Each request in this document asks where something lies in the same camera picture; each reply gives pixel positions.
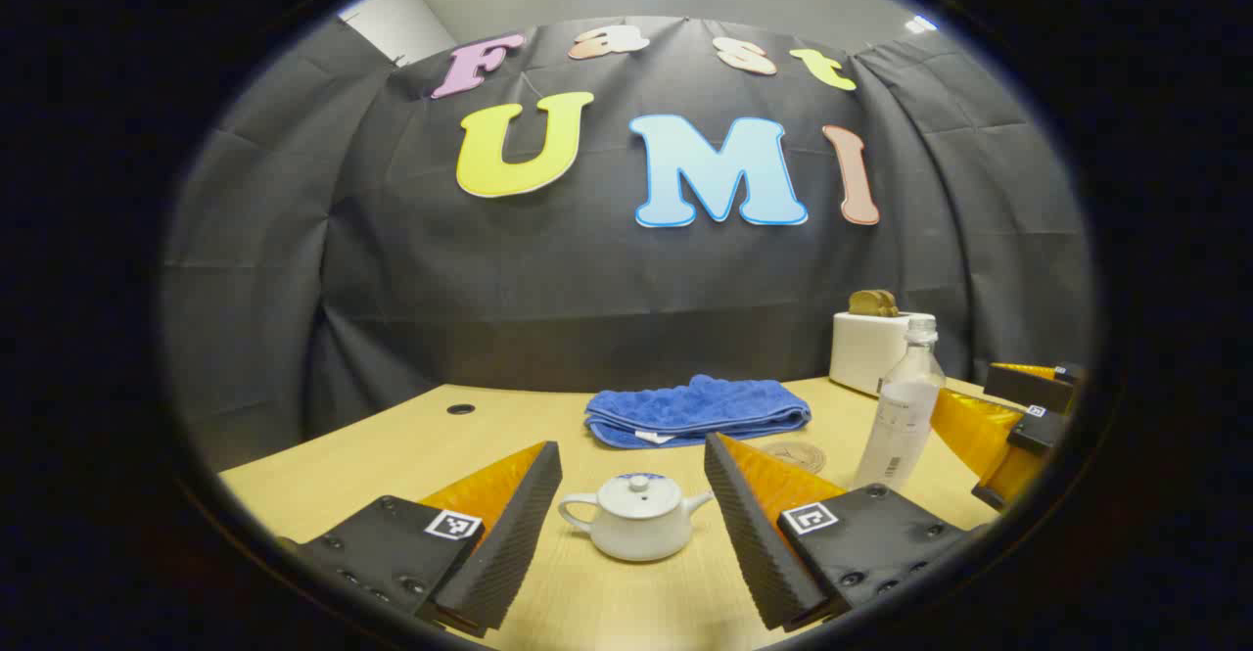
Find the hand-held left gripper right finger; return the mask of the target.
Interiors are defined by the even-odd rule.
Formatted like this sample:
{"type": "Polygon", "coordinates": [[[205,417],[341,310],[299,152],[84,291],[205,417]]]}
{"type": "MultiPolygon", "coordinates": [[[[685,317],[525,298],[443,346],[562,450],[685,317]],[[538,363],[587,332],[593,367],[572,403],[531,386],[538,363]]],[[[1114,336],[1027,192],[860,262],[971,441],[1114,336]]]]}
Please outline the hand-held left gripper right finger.
{"type": "Polygon", "coordinates": [[[882,483],[842,490],[722,433],[705,437],[704,472],[766,628],[871,605],[984,535],[882,483]]]}

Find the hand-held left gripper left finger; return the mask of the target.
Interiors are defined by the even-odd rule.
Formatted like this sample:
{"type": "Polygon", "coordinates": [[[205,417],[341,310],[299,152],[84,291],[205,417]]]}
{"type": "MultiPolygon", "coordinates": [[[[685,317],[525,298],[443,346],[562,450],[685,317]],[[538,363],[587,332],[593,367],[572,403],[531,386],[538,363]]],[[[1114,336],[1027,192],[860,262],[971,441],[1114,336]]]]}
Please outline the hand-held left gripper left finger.
{"type": "Polygon", "coordinates": [[[417,502],[381,495],[279,545],[361,598],[482,637],[520,591],[561,477],[558,442],[538,442],[417,502]]]}

